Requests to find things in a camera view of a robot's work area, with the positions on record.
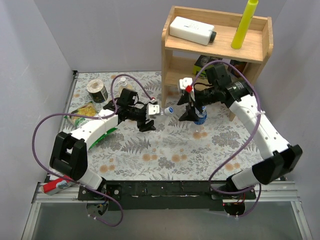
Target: leaf pattern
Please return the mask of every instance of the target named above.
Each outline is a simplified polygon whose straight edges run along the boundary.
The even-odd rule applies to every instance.
[[[159,71],[121,72],[141,81],[146,91],[161,101],[161,73]],[[108,92],[117,72],[80,73],[75,85],[69,112],[92,101],[86,86],[92,79],[101,79]],[[139,100],[147,102],[146,94],[139,85],[131,81],[132,87],[139,94]],[[114,88],[117,96],[118,86]],[[193,123],[180,122],[179,117],[185,112],[185,106],[177,106],[177,89],[170,90],[166,106],[172,106],[174,114],[165,119],[154,119],[156,131],[139,132],[137,123],[126,120],[117,126],[117,130],[87,153],[88,167],[106,180],[207,180],[214,169],[232,155],[248,138],[248,132],[235,118],[229,121],[229,110],[220,103],[207,106],[208,116],[202,134],[194,135]],[[100,111],[104,103],[94,103]],[[64,121],[63,130],[67,133],[75,128]],[[215,180],[225,180],[261,161],[259,150],[254,141],[215,176]]]

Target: red cap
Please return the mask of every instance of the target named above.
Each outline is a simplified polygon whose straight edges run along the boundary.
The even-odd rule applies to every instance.
[[[186,88],[185,88],[185,90],[188,92],[188,93],[190,93],[191,91],[192,91],[192,86],[187,86]]]

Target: gray wall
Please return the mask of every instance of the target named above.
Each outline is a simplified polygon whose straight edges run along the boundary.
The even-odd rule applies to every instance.
[[[278,131],[304,153],[296,181],[314,239],[320,239],[320,2],[287,0],[273,25],[274,49],[256,88]]]
[[[0,0],[0,233],[20,239],[45,171],[31,153],[36,123],[61,112],[72,72],[33,0]],[[36,150],[48,165],[60,118],[40,129]]]
[[[161,33],[172,5],[242,13],[248,0],[35,0],[73,70],[161,69]],[[286,0],[262,0],[275,21]]]

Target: yellow cylinder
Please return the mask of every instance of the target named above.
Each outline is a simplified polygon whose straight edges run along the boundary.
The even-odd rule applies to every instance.
[[[242,47],[251,23],[251,19],[255,14],[258,2],[258,0],[249,0],[246,4],[239,26],[236,29],[231,43],[231,47],[233,49],[240,49]]]

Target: shelf board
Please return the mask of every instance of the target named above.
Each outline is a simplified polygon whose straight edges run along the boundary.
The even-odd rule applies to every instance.
[[[195,78],[192,74],[194,64],[197,60],[185,57],[173,56],[166,72],[164,84],[166,86],[177,87],[178,81],[183,78]],[[208,84],[207,79],[198,78],[197,83]],[[197,86],[197,89],[202,90],[204,86]]]
[[[262,31],[249,29],[242,48],[233,49],[231,42],[237,28],[233,26],[214,25],[214,30],[216,31],[214,42],[209,43],[207,46],[168,35],[164,47],[166,50],[197,53],[251,63],[263,62]]]

